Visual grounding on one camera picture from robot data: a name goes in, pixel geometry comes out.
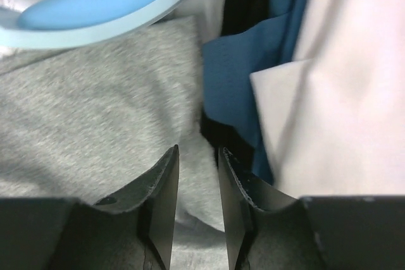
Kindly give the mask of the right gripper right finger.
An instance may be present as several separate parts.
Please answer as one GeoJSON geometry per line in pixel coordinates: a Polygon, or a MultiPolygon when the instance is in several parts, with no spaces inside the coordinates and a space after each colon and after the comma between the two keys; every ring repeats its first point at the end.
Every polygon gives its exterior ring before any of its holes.
{"type": "Polygon", "coordinates": [[[295,199],[224,148],[218,172],[230,269],[404,268],[404,197],[295,199]]]}

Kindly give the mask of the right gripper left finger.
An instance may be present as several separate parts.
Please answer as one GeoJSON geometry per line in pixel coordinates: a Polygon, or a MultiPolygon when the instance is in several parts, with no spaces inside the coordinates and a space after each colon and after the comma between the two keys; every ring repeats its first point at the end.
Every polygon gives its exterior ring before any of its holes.
{"type": "Polygon", "coordinates": [[[2,269],[168,269],[179,151],[89,205],[72,198],[1,200],[2,269]]]}

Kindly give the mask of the grey t shirt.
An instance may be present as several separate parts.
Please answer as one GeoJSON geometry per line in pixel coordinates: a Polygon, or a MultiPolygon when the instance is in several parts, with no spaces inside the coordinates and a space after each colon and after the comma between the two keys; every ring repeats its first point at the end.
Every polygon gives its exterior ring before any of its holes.
{"type": "Polygon", "coordinates": [[[228,267],[192,17],[1,61],[1,195],[94,203],[180,150],[172,269],[228,267]]]}

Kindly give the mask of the white blue folded t shirt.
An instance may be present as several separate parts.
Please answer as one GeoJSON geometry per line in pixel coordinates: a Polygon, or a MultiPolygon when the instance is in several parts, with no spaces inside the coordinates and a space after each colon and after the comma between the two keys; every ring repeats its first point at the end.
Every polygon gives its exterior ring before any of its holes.
{"type": "Polygon", "coordinates": [[[404,193],[404,0],[308,0],[292,61],[247,81],[279,191],[404,193]]]}

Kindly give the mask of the light blue headphones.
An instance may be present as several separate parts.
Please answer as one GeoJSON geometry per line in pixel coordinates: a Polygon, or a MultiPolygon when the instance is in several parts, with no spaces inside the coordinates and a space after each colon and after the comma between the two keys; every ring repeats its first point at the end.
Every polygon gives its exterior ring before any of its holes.
{"type": "Polygon", "coordinates": [[[64,49],[157,21],[195,16],[205,41],[220,33],[225,0],[1,0],[1,46],[64,49]]]}

